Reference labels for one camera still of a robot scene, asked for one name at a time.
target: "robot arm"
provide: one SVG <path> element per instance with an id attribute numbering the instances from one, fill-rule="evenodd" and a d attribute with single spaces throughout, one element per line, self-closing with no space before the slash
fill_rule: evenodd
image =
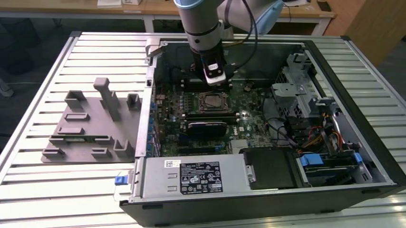
<path id="1" fill-rule="evenodd" d="M 241 0 L 173 0 L 193 52 L 196 72 L 204 74 L 208 85 L 225 82 L 227 63 L 220 37 L 221 19 L 237 28 L 251 30 L 251 18 Z M 281 12 L 281 0 L 247 1 L 255 17 L 257 33 L 265 34 Z"/>

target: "motherboard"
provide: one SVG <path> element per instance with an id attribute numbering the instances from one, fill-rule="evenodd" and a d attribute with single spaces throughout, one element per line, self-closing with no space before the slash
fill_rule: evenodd
<path id="1" fill-rule="evenodd" d="M 159 85 L 156 95 L 161 156 L 231 154 L 272 146 L 263 120 L 265 91 L 248 81 L 212 90 L 199 81 Z"/>

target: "slotted metal tabletop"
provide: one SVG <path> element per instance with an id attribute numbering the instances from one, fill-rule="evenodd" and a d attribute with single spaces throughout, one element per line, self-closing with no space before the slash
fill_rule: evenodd
<path id="1" fill-rule="evenodd" d="M 183 34 L 84 32 L 68 39 L 0 155 L 0 227 L 140 227 L 119 208 L 117 201 L 129 195 L 129 186 L 113 185 L 113 177 L 131 170 L 132 163 L 54 165 L 44 164 L 40 158 L 65 109 L 68 90 L 82 90 L 85 96 L 100 96 L 92 82 L 103 76 L 109 78 L 109 89 L 116 91 L 117 97 L 125 97 L 128 93 L 143 96 L 148 72 L 145 43 L 152 37 L 185 38 Z M 263 38 L 308 39 L 304 36 Z M 404 101 L 351 41 L 339 37 L 310 38 L 404 170 Z M 320 85 L 330 95 L 322 81 Z M 404 193 L 367 200 L 335 213 L 177 227 L 406 227 Z"/>

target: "blue latch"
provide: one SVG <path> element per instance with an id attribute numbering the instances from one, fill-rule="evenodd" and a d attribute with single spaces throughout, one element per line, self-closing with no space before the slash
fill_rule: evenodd
<path id="1" fill-rule="evenodd" d="M 115 181 L 113 182 L 115 186 L 127 185 L 128 184 L 128 176 L 117 176 L 117 177 L 115 177 L 113 181 Z"/>
<path id="2" fill-rule="evenodd" d="M 156 110 L 156 104 L 153 102 L 151 102 L 151 111 Z"/>
<path id="3" fill-rule="evenodd" d="M 356 163 L 358 164 L 360 164 L 362 163 L 362 157 L 360 157 L 360 154 L 359 153 L 354 153 L 354 158 L 355 158 L 355 161 L 356 161 Z"/>
<path id="4" fill-rule="evenodd" d="M 302 163 L 302 166 L 324 164 L 320 155 L 316 153 L 304 154 L 300 157 L 300 163 Z"/>

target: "power supply label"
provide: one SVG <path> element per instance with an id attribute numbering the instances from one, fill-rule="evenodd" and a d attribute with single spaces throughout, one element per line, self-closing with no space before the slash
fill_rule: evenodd
<path id="1" fill-rule="evenodd" d="M 223 192 L 219 162 L 180 164 L 180 193 L 183 195 Z"/>

